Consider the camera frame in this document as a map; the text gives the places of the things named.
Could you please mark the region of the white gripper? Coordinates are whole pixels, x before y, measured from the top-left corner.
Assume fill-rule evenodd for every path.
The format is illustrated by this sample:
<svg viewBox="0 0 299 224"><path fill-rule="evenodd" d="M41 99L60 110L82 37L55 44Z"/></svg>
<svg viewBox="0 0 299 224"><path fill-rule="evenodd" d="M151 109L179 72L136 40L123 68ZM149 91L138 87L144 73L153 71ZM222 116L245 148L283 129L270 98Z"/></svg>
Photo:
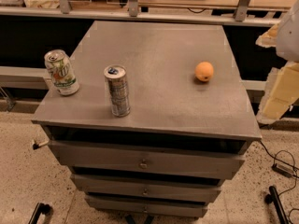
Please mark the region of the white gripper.
<svg viewBox="0 0 299 224"><path fill-rule="evenodd" d="M286 64L272 68L268 74L264 96L259 104L256 118L261 124L272 124L299 99L299 0L273 25L260 35L256 45L263 48L276 47L277 56Z"/></svg>

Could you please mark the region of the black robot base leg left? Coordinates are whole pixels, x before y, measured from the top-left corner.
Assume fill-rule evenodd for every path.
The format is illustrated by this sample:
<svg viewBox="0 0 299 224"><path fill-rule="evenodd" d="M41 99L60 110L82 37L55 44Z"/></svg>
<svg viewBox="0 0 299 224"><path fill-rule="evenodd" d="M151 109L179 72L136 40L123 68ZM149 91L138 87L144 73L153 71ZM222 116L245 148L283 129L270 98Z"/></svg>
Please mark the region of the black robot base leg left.
<svg viewBox="0 0 299 224"><path fill-rule="evenodd" d="M45 203L37 203L28 224L37 224L41 215L47 215L51 210L51 206Z"/></svg>

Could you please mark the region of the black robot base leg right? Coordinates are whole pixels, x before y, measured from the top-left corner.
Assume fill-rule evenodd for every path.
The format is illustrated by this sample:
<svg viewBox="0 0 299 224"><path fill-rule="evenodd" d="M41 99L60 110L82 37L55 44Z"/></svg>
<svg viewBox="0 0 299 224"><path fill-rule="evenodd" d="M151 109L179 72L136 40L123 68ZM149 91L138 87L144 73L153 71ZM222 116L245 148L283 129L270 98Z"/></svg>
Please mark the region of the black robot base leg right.
<svg viewBox="0 0 299 224"><path fill-rule="evenodd" d="M264 202L267 204L272 203L275 206L280 224L289 224L283 205L279 198L278 191L275 186L269 187L269 193L264 197Z"/></svg>

